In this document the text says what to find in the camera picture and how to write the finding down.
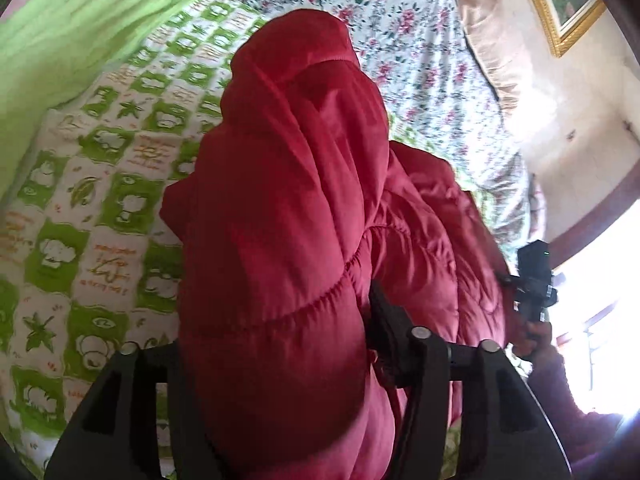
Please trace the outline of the person right hand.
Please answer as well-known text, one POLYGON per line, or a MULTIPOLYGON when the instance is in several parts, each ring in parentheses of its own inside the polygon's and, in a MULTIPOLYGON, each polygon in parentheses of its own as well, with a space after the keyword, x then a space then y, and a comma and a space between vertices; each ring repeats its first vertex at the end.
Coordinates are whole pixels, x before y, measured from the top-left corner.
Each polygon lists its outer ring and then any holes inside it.
POLYGON ((552 325, 549 322, 524 322, 512 338, 513 353, 521 359, 541 363, 552 358, 552 325))

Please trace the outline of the dark red sleeve forearm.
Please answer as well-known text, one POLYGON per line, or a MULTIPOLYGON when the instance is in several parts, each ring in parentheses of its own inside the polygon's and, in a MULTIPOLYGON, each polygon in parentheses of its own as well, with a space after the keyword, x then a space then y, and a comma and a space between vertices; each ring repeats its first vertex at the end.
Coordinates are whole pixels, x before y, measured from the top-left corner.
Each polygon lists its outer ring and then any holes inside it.
POLYGON ((564 359, 553 346, 547 354, 536 357, 527 382, 573 468, 603 450, 623 422, 620 414, 586 413, 578 408, 566 378, 564 359))

